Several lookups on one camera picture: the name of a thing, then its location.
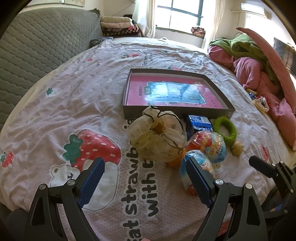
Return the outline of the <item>walnut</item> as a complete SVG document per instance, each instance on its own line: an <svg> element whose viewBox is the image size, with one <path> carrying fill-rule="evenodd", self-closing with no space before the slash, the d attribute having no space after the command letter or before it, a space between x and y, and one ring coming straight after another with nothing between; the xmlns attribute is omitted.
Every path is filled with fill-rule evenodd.
<svg viewBox="0 0 296 241"><path fill-rule="evenodd" d="M240 156L243 152L243 149L243 143L239 140L236 140L231 146L231 152L235 156Z"/></svg>

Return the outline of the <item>red surprise egg toy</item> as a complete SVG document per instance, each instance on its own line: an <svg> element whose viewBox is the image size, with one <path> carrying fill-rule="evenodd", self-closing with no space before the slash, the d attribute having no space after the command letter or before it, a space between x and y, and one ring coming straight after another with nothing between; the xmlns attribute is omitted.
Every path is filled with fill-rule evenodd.
<svg viewBox="0 0 296 241"><path fill-rule="evenodd" d="M200 150L212 163L223 162L227 156L223 137L215 132L198 131L189 139L186 150Z"/></svg>

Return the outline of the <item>blue surprise egg toy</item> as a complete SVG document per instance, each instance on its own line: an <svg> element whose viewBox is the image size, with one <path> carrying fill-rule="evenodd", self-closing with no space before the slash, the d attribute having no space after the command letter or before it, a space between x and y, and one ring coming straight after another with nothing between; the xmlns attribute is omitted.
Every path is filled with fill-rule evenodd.
<svg viewBox="0 0 296 241"><path fill-rule="evenodd" d="M198 191L207 192L207 183L199 169L213 173L210 160L200 150L187 151L181 162L180 176L188 195L196 196Z"/></svg>

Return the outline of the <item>blue snack packet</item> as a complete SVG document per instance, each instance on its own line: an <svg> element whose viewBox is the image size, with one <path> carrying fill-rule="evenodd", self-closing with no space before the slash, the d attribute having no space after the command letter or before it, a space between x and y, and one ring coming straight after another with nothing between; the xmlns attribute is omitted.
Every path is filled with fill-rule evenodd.
<svg viewBox="0 0 296 241"><path fill-rule="evenodd" d="M200 115L185 115L184 122L186 124L187 139L198 131L213 132L213 127L210 120L205 116Z"/></svg>

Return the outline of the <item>orange tangerine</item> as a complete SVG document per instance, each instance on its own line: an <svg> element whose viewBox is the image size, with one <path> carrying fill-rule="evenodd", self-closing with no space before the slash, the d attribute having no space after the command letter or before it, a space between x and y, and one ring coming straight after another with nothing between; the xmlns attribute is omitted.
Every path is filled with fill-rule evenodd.
<svg viewBox="0 0 296 241"><path fill-rule="evenodd" d="M186 149L184 148L177 158L175 158L171 162L166 162L166 166L174 169L180 168L182 159L184 158L185 154L186 154Z"/></svg>

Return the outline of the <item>cream mesh drawstring pouch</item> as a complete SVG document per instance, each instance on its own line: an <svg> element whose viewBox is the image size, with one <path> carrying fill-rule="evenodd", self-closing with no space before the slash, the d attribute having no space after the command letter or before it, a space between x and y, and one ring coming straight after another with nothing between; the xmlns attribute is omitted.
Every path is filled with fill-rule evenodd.
<svg viewBox="0 0 296 241"><path fill-rule="evenodd" d="M128 140L140 158L172 162L184 152L187 136L180 119L172 111L147 107L127 129Z"/></svg>

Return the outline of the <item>snack pile at bedside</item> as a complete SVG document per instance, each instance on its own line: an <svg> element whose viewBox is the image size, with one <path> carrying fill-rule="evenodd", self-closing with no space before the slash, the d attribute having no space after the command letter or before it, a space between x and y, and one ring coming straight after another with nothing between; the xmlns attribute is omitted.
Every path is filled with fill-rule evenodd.
<svg viewBox="0 0 296 241"><path fill-rule="evenodd" d="M259 96L256 91L253 91L249 88L246 89L250 98L252 99L253 105L262 113L267 114L269 112L269 105L265 97Z"/></svg>

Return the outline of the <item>pink crumpled quilt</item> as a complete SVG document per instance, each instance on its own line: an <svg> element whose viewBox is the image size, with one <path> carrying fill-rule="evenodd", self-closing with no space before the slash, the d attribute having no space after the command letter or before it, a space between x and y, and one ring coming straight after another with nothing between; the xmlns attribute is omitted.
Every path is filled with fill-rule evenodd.
<svg viewBox="0 0 296 241"><path fill-rule="evenodd" d="M218 46L209 46L208 54L211 60L233 71L244 89L254 90L266 99L268 114L278 126L282 137L295 150L295 114L284 98L279 99L281 86L270 80L262 64L250 57L235 59Z"/></svg>

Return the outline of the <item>grey shallow cardboard box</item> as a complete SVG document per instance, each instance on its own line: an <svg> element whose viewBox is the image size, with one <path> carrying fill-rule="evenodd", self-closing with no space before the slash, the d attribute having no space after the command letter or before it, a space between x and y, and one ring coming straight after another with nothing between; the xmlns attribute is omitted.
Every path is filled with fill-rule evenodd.
<svg viewBox="0 0 296 241"><path fill-rule="evenodd" d="M206 75L166 69L131 69L123 95L123 113L135 120L148 106L172 111L179 118L202 115L209 119L235 111L220 88Z"/></svg>

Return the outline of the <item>strawberry print bed sheet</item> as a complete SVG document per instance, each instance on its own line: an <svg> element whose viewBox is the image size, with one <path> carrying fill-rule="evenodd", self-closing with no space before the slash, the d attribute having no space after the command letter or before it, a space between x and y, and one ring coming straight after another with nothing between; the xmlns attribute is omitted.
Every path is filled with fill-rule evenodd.
<svg viewBox="0 0 296 241"><path fill-rule="evenodd" d="M98 191L83 209L100 240L191 240L207 208L185 193L180 173L141 159L130 145L122 108L132 68L206 75L235 108L231 118L244 151L227 153L217 177L251 183L263 202L274 182L249 165L255 155L295 164L295 152L273 120L261 114L233 73L208 56L171 46L106 41L41 79L1 132L1 202L28 211L38 186L59 186L101 154Z"/></svg>

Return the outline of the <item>patterned item on windowsill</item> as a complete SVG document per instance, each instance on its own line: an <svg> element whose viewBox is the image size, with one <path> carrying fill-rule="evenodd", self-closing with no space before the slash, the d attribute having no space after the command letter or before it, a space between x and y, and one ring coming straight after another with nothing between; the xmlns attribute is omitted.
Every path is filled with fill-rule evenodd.
<svg viewBox="0 0 296 241"><path fill-rule="evenodd" d="M205 33L206 33L205 29L201 28L199 26L192 27L191 32L192 32L193 35L195 35L197 37L201 37L201 38L205 37Z"/></svg>

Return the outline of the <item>white air conditioner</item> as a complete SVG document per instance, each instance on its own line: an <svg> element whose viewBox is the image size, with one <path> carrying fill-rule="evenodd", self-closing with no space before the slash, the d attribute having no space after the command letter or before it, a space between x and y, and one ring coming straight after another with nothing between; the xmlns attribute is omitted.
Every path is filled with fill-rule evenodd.
<svg viewBox="0 0 296 241"><path fill-rule="evenodd" d="M255 14L267 19L271 19L271 13L265 7L249 3L241 3L241 9L246 13Z"/></svg>

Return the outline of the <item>white curtain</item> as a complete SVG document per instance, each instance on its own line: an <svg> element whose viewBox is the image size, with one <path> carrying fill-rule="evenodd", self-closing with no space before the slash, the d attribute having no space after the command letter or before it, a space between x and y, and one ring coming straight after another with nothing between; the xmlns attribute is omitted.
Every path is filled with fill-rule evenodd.
<svg viewBox="0 0 296 241"><path fill-rule="evenodd" d="M202 27L205 30L205 37L202 48L206 49L213 41L218 32L226 7L226 0L203 1Z"/></svg>
<svg viewBox="0 0 296 241"><path fill-rule="evenodd" d="M156 0L136 0L133 19L136 21L144 37L154 38L156 33L155 24Z"/></svg>

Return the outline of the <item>white curtain left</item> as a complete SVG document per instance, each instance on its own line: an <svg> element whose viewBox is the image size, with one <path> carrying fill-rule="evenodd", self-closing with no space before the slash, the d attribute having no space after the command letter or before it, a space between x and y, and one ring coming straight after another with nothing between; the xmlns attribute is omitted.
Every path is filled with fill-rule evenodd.
<svg viewBox="0 0 296 241"><path fill-rule="evenodd" d="M154 38L156 33L155 24L156 0L136 0L133 19L136 21L144 37Z"/></svg>

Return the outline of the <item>window with dark frame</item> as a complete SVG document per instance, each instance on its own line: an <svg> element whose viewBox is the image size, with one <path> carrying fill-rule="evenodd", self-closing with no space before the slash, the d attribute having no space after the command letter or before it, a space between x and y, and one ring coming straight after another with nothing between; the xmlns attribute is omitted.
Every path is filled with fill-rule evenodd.
<svg viewBox="0 0 296 241"><path fill-rule="evenodd" d="M206 28L215 13L215 1L156 1L155 23L158 28L190 33L193 27Z"/></svg>

